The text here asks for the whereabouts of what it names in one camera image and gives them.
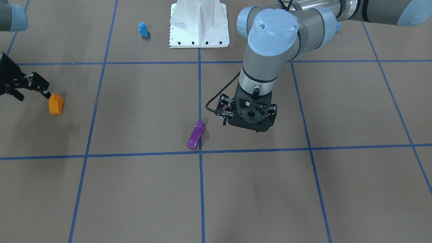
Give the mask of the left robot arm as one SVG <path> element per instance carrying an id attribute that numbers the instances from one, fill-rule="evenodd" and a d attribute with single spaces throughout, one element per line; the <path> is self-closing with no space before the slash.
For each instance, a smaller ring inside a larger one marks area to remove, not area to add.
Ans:
<path id="1" fill-rule="evenodd" d="M 276 120 L 272 90 L 285 63 L 329 43 L 339 22 L 412 27 L 430 16 L 430 0 L 280 0 L 269 7 L 246 7 L 237 18 L 247 47 L 234 77 L 236 93 L 229 98 L 219 91 L 217 108 L 205 108 L 224 124 L 265 132 Z"/>

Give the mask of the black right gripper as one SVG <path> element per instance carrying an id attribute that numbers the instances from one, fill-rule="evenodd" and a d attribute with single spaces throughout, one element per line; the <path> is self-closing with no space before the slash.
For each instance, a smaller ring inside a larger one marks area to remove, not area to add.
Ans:
<path id="1" fill-rule="evenodd" d="M 27 89 L 37 91 L 46 99 L 50 99 L 51 93 L 48 91 L 49 85 L 50 83 L 37 72 L 32 72 L 29 83 L 19 65 L 4 52 L 1 54 L 0 95 L 10 95 L 19 101 L 23 101 L 25 96 L 17 91 L 17 89 Z"/>

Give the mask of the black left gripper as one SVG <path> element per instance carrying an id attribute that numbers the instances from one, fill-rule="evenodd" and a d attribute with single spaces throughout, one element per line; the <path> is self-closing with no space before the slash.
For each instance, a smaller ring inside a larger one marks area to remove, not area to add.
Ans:
<path id="1" fill-rule="evenodd" d="M 219 97 L 219 115 L 223 125 L 230 124 L 256 132 L 265 132 L 274 125 L 277 105 L 271 103 L 272 92 L 263 96 L 254 96 L 244 91 L 240 85 L 236 88 L 233 99 L 225 94 Z"/>

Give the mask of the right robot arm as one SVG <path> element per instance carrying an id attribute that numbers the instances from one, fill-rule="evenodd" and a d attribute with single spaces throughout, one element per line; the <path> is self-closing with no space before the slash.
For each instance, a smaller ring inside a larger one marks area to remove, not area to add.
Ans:
<path id="1" fill-rule="evenodd" d="M 20 32 L 28 28 L 28 17 L 25 10 L 7 0 L 0 4 L 0 30 L 2 32 Z M 0 60 L 0 94 L 15 97 L 23 101 L 25 96 L 19 89 L 27 89 L 39 92 L 43 97 L 49 99 L 51 93 L 48 91 L 49 82 L 37 72 L 25 74 L 19 65 L 6 53 L 1 52 Z"/>

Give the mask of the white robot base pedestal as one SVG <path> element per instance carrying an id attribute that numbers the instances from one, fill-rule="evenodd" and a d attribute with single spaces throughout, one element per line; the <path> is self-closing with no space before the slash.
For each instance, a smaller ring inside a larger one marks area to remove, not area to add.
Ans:
<path id="1" fill-rule="evenodd" d="M 227 9 L 219 0 L 178 0 L 170 11 L 170 48 L 229 46 Z"/>

